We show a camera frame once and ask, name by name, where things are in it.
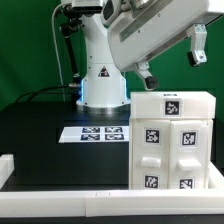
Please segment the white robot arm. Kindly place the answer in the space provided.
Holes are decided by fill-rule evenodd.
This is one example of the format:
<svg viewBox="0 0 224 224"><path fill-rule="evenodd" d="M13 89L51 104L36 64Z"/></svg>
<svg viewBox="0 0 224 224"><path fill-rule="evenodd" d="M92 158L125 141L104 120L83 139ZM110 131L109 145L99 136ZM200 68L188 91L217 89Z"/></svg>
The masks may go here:
<svg viewBox="0 0 224 224"><path fill-rule="evenodd" d="M157 87L148 62L185 38L190 63L207 61L206 26L224 15L224 0L61 0L71 29L81 28L87 74L77 106L114 112L129 104L123 72L133 71L147 90Z"/></svg>

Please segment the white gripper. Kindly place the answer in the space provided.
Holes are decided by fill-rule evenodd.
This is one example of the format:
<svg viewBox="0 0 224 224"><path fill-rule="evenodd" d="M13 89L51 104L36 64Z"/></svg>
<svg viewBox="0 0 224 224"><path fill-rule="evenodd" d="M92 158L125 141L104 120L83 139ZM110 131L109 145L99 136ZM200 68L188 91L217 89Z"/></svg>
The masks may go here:
<svg viewBox="0 0 224 224"><path fill-rule="evenodd" d="M157 0L137 14L122 12L108 28L108 42L114 64L131 71L147 91L158 87L148 62L185 38L191 39L187 53L192 67L207 62L206 25L224 14L224 0Z"/></svg>

